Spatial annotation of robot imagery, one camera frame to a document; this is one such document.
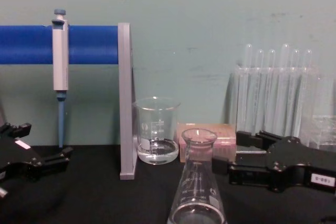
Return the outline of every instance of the clear liquid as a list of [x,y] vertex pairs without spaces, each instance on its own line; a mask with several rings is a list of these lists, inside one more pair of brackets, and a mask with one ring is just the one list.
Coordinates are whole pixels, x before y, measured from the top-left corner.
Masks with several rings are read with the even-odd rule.
[[218,209],[208,204],[185,204],[179,207],[167,224],[226,224]]
[[151,140],[151,149],[144,150],[141,144],[138,146],[138,157],[142,161],[152,164],[161,165],[175,160],[178,156],[178,145],[172,140]]

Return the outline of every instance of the wall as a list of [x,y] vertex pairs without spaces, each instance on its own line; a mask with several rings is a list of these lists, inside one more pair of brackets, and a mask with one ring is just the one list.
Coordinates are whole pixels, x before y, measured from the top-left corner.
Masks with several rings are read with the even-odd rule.
[[[229,75],[246,43],[310,48],[333,76],[333,0],[1,0],[0,25],[49,25],[54,8],[66,9],[70,24],[130,22],[137,98],[176,98],[183,122],[226,120]],[[6,119],[33,124],[30,144],[57,143],[51,73],[51,66],[0,67]],[[67,143],[117,143],[118,70],[72,66],[70,78]]]

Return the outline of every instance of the pipette tip box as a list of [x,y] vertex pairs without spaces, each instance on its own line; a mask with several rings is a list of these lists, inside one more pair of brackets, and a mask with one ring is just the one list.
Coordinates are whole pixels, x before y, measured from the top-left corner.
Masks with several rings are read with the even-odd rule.
[[230,124],[210,124],[210,123],[179,123],[177,126],[177,136],[180,145],[180,162],[185,162],[186,143],[182,138],[182,132],[192,128],[206,129],[217,134],[214,143],[213,155],[228,158],[234,161],[236,158],[236,132],[235,127]]

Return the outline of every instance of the glass beaker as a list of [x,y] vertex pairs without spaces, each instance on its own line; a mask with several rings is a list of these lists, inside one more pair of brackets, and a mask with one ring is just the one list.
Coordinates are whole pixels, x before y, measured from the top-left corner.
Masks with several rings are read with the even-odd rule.
[[178,156],[177,108],[171,98],[150,97],[137,100],[138,157],[153,165],[165,164]]
[[167,224],[227,224],[217,182],[212,173],[214,132],[182,132],[186,160]]

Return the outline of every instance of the black table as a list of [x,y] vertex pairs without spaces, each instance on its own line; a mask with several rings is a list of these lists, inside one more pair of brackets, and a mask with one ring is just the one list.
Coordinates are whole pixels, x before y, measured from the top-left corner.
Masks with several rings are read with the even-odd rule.
[[[55,147],[35,147],[41,155]],[[74,146],[65,173],[29,183],[1,186],[0,224],[166,224],[183,164],[153,166],[138,161],[135,180],[119,180],[118,146]],[[336,215],[332,194],[290,188],[275,194],[263,188],[229,185],[216,176],[229,224],[317,224]]]

